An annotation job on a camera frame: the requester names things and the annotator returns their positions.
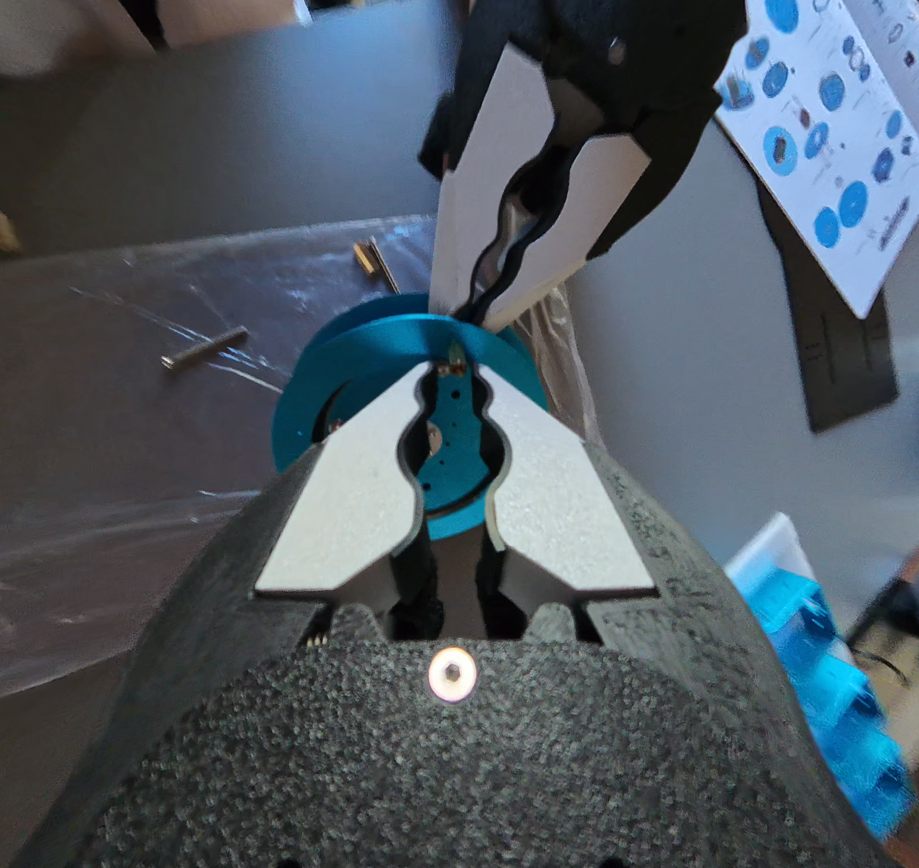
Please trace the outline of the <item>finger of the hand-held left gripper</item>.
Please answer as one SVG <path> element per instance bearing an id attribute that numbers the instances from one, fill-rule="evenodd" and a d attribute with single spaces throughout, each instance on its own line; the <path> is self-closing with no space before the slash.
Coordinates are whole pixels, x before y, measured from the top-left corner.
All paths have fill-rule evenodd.
<path id="1" fill-rule="evenodd" d="M 505 45 L 458 165 L 441 183 L 429 311 L 457 316 L 491 282 L 514 227 L 514 179 L 544 150 L 556 115 L 539 64 Z"/>
<path id="2" fill-rule="evenodd" d="M 587 139 L 546 207 L 512 238 L 496 279 L 467 308 L 467 322 L 498 332 L 582 268 L 649 164 L 631 136 Z"/>

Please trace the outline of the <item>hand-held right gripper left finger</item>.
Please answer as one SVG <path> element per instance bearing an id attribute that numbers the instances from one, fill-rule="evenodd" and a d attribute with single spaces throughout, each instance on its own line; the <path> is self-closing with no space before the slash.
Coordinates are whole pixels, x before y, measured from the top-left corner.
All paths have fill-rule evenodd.
<path id="1" fill-rule="evenodd" d="M 255 592 L 391 616 L 390 631 L 442 629 L 437 563 L 417 474 L 430 455 L 437 370 L 421 362 L 307 453 L 310 468 Z"/>

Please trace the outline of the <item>blue round turntable assembly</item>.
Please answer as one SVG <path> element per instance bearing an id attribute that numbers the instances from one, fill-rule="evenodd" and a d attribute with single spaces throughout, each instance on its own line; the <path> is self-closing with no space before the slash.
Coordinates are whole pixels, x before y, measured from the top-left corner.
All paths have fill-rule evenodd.
<path id="1" fill-rule="evenodd" d="M 276 406 L 271 428 L 275 469 L 282 473 L 421 362 L 445 361 L 461 345 L 541 408 L 547 399 L 536 364 L 510 329 L 491 334 L 477 326 L 423 311 L 421 293 L 370 300 L 323 326 L 303 350 Z M 438 383 L 429 421 L 440 446 L 417 473 L 432 540 L 483 524 L 489 471 L 480 449 L 481 421 L 473 410 L 469 374 L 447 373 Z"/>

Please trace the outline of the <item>white foam sheet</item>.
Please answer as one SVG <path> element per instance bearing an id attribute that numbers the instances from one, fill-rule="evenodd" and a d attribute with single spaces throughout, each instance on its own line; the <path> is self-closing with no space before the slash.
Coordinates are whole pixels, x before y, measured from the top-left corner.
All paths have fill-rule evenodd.
<path id="1" fill-rule="evenodd" d="M 765 525 L 765 527 L 762 528 L 757 533 L 757 535 L 733 557 L 733 559 L 727 565 L 725 571 L 733 582 L 734 586 L 740 592 L 741 596 L 747 602 L 745 598 L 746 593 L 750 591 L 752 587 L 755 586 L 762 578 L 764 578 L 764 575 L 772 568 L 783 568 L 818 581 L 810 565 L 810 562 L 808 561 L 807 556 L 803 551 L 801 543 L 798 539 L 798 533 L 792 521 L 787 517 L 787 515 L 783 513 L 776 514 Z M 837 627 L 836 635 L 833 637 L 828 635 L 818 635 L 804 629 L 794 628 L 789 628 L 788 630 L 784 630 L 779 634 L 766 635 L 773 645 L 775 653 L 781 661 L 789 681 L 790 678 L 784 663 L 784 657 L 787 654 L 789 645 L 796 641 L 810 641 L 818 643 L 829 643 L 831 641 L 836 641 L 838 643 L 836 648 L 840 656 L 848 659 L 850 663 L 856 666 L 856 662 L 852 657 L 851 652 L 844 648 L 844 641 L 841 634 L 838 632 Z M 878 720 L 884 725 L 884 730 L 889 736 L 886 715 L 874 690 L 873 696 L 873 701 L 875 701 L 877 706 L 876 713 L 869 714 L 867 711 L 864 711 L 863 709 L 856 709 L 854 706 L 846 715 L 859 714 L 867 716 L 871 719 Z M 833 735 L 833 730 L 831 730 L 826 735 L 816 736 L 810 729 L 810 733 L 813 736 L 813 739 L 815 740 L 817 747 L 819 748 L 821 755 L 830 770 L 831 767 L 829 762 L 829 748 L 832 743 L 831 737 Z"/>

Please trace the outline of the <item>blue metal u bracket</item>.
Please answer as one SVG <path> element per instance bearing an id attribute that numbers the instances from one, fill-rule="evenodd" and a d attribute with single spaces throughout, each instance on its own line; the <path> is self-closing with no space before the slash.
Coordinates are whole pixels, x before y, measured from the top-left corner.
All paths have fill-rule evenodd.
<path id="1" fill-rule="evenodd" d="M 836 635 L 821 584 L 783 568 L 770 569 L 745 595 L 755 618 L 769 635 L 789 628 L 818 635 Z"/>

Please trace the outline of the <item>grey desk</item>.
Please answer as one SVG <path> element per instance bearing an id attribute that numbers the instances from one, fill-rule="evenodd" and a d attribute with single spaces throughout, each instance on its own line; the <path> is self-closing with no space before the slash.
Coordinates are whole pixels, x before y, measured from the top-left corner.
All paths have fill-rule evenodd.
<path id="1" fill-rule="evenodd" d="M 2 212 L 26 258 L 430 214 L 416 153 L 459 26 L 457 0 L 394 0 L 7 85 Z M 917 235 L 886 288 L 900 395 L 825 434 L 752 175 L 717 126 L 569 291 L 609 452 L 719 562 L 785 512 L 849 628 L 917 548 Z M 2 696 L 2 866 L 131 649 Z"/>

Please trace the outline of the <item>long steel screw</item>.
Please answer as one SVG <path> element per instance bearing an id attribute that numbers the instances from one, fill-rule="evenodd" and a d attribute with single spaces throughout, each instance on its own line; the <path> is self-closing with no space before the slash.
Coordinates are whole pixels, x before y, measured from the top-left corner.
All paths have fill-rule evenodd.
<path id="1" fill-rule="evenodd" d="M 223 334 L 201 340 L 173 355 L 161 356 L 160 364 L 170 373 L 178 373 L 201 362 L 218 356 L 227 349 L 243 343 L 248 337 L 244 326 L 231 328 Z"/>
<path id="2" fill-rule="evenodd" d="M 389 287 L 389 288 L 391 289 L 391 291 L 392 291 L 393 293 L 395 293 L 396 295 L 400 294 L 400 293 L 401 293 L 401 289 L 399 288 L 399 285 L 398 285 L 398 283 L 396 282 L 395 277 L 394 277 L 394 275 L 392 274 L 392 271 L 391 271 L 389 265 L 386 263 L 386 260 L 385 260 L 385 258 L 384 258 L 384 256 L 383 256 L 383 253 L 382 253 L 381 249 L 380 249 L 380 246 L 379 246 L 378 242 L 376 241 L 376 239 L 375 239 L 374 237 L 370 237 L 369 249 L 370 249 L 370 252 L 371 252 L 371 254 L 373 255 L 373 257 L 374 257 L 374 259 L 375 259 L 375 262 L 376 262 L 376 264 L 377 264 L 378 272 L 379 272 L 380 274 L 382 274 L 382 276 L 383 276 L 384 280 L 386 281 L 388 287 Z"/>

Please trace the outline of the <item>black metal plate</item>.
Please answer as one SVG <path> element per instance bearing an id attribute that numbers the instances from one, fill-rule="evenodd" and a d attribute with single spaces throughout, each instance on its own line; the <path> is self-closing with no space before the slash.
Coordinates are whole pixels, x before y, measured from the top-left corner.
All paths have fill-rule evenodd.
<path id="1" fill-rule="evenodd" d="M 763 181 L 755 185 L 782 262 L 810 430 L 820 434 L 894 402 L 899 385 L 883 292 L 858 318 Z"/>

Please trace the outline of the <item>white paper sheet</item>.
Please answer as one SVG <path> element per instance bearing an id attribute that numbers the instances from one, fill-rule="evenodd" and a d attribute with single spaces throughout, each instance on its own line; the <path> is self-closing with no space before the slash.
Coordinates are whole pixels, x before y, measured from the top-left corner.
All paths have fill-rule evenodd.
<path id="1" fill-rule="evenodd" d="M 746 0 L 720 127 L 863 320 L 917 223 L 917 0 Z"/>

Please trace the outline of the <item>clear plastic bag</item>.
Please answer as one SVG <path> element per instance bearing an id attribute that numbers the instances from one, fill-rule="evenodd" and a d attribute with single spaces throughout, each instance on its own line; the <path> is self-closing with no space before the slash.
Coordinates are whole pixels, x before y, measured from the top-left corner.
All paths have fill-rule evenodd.
<path id="1" fill-rule="evenodd" d="M 386 297 L 353 244 L 427 293 L 434 219 L 326 223 L 2 257 L 2 696 L 127 652 L 214 530 L 274 475 L 303 348 Z M 160 364 L 244 326 L 178 373 Z"/>

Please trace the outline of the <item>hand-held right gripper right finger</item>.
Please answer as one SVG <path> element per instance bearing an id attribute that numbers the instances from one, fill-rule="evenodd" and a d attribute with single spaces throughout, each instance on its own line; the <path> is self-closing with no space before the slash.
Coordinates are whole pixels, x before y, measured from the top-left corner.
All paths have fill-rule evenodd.
<path id="1" fill-rule="evenodd" d="M 491 480 L 477 596 L 492 639 L 516 639 L 546 603 L 657 600 L 655 580 L 587 446 L 493 369 L 477 371 Z"/>

